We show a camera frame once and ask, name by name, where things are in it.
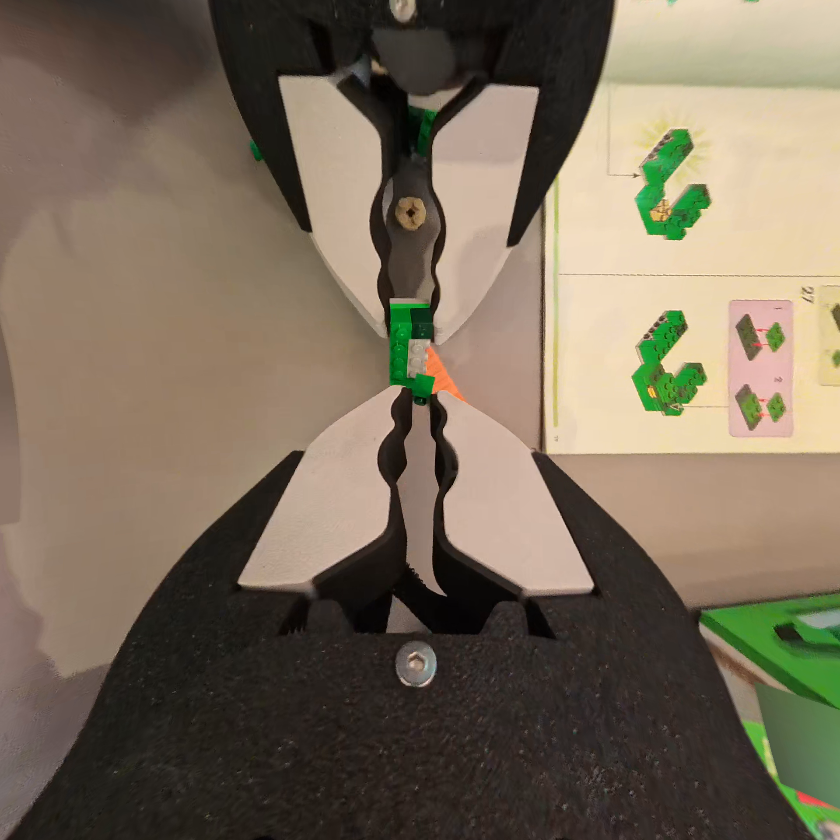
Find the open building instruction booklet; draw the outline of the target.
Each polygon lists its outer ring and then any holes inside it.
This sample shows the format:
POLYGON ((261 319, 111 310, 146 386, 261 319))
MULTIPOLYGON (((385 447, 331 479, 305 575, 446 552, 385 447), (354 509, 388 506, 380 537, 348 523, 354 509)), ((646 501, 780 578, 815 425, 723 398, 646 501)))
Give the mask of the open building instruction booklet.
POLYGON ((836 454, 839 3, 616 2, 543 211, 543 448, 836 454))

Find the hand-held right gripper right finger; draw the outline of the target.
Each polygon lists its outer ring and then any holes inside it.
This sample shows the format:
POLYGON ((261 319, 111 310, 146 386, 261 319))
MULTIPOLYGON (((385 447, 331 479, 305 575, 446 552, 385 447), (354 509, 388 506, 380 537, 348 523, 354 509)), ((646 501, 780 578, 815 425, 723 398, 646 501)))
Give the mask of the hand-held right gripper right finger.
POLYGON ((595 584, 531 449, 449 392, 429 404, 434 577, 453 599, 587 595, 595 584))

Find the green toy brick assembly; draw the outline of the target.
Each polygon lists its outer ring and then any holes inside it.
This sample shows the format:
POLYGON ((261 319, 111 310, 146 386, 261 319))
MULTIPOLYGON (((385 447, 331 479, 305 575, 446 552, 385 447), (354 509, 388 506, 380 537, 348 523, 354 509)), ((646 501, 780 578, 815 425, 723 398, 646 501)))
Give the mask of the green toy brick assembly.
POLYGON ((426 405, 435 378, 427 373, 428 354, 434 337, 429 303, 418 299, 390 301, 389 384, 410 391, 417 405, 426 405))

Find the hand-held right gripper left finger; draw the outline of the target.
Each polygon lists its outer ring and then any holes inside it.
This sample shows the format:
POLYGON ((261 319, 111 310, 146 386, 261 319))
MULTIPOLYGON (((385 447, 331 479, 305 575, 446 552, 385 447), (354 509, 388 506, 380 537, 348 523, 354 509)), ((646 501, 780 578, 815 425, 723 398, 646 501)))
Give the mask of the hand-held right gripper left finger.
POLYGON ((392 385, 323 430, 303 453, 238 585, 321 599, 380 599, 406 567, 397 481, 413 420, 392 385))

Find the green toy set box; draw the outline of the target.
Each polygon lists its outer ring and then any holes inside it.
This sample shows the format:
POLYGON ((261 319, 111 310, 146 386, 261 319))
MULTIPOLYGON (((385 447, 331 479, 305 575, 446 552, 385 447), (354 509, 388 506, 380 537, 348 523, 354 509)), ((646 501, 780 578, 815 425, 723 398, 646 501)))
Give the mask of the green toy set box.
POLYGON ((838 838, 838 807, 781 782, 758 688, 786 690, 838 709, 839 594, 712 608, 700 614, 706 639, 759 760, 813 838, 838 838))

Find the grey desk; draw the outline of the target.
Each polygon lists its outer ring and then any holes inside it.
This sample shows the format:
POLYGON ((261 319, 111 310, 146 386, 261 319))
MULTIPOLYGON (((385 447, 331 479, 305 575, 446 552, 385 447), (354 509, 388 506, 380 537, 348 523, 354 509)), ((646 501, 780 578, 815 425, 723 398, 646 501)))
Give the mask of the grey desk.
MULTIPOLYGON (((441 350, 531 446, 541 226, 441 350)), ((387 384, 383 342, 251 156, 206 2, 2 2, 2 332, 8 718, 95 690, 205 528, 387 384)), ((555 461, 692 606, 838 588, 836 455, 555 461)))

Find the orange brick separator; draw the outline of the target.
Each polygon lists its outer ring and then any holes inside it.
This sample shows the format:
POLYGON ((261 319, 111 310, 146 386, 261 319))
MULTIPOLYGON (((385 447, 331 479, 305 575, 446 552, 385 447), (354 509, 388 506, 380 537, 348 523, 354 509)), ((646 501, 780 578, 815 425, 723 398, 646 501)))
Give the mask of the orange brick separator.
POLYGON ((427 350, 425 372, 434 378, 433 393, 447 392, 461 402, 466 402, 433 345, 427 350))

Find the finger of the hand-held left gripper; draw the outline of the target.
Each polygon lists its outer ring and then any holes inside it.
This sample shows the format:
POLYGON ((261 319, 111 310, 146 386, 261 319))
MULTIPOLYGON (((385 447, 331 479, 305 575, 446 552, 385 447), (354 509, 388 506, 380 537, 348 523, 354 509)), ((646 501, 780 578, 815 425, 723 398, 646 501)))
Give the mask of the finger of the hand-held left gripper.
POLYGON ((437 344, 465 325, 508 259, 538 99, 537 87, 489 84, 462 103, 452 101, 434 130, 431 183, 444 235, 434 258, 437 344))
POLYGON ((371 93, 370 72, 278 78, 311 239, 345 296, 385 336, 382 270, 371 210, 383 181, 382 139, 350 95, 371 93))

